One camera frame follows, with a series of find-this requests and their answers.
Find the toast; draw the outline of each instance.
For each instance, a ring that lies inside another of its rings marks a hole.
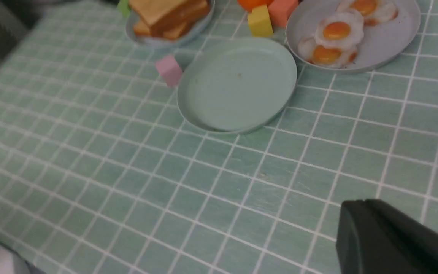
[[[198,0],[129,0],[129,6],[139,14],[140,19],[157,34],[170,29],[170,16],[181,12]]]
[[[181,23],[170,30],[164,31],[160,37],[168,40],[176,40],[187,34],[193,25],[193,23]],[[133,26],[133,31],[138,36],[152,36],[150,29],[143,21],[136,23]]]
[[[196,22],[207,16],[209,12],[209,2],[207,0],[197,0],[194,4],[190,5],[186,9],[170,15],[167,18],[168,26],[174,26],[185,22]]]

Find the pink cube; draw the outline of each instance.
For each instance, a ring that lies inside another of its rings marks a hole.
[[[167,86],[174,87],[179,84],[182,77],[182,69],[173,57],[167,55],[155,63],[155,67],[160,73],[160,76],[165,80]]]
[[[274,0],[273,3],[268,6],[273,25],[286,28],[288,18],[297,6],[298,0]]]

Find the egg white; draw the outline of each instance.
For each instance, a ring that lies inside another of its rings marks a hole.
[[[325,27],[334,22],[344,22],[349,25],[351,32],[346,38],[332,40],[324,36]],[[320,21],[314,35],[315,42],[318,45],[323,45],[328,49],[339,49],[341,51],[346,51],[358,45],[361,40],[363,40],[365,36],[363,27],[364,18],[357,10],[347,9],[342,12],[336,12],[326,19]]]
[[[337,7],[338,12],[351,9],[351,5],[356,0],[341,0]],[[376,26],[386,23],[398,17],[398,8],[390,0],[376,0],[376,9],[371,14],[365,16],[366,26]]]
[[[332,64],[319,64],[315,62],[313,58],[313,52],[315,48],[318,47],[318,44],[315,42],[314,37],[304,37],[300,40],[298,44],[298,53],[299,55],[307,62],[316,64],[318,66],[328,67],[328,68],[341,68],[352,62],[352,55],[358,54],[358,48],[353,46],[346,51],[341,53],[339,59],[337,59]]]

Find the orange ball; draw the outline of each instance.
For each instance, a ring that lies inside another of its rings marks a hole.
[[[238,0],[238,3],[243,9],[252,12],[252,9],[261,5],[269,5],[273,0]]]

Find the black plastic piece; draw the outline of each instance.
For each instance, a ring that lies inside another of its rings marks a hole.
[[[381,200],[342,203],[336,248],[343,274],[438,274],[438,234]]]

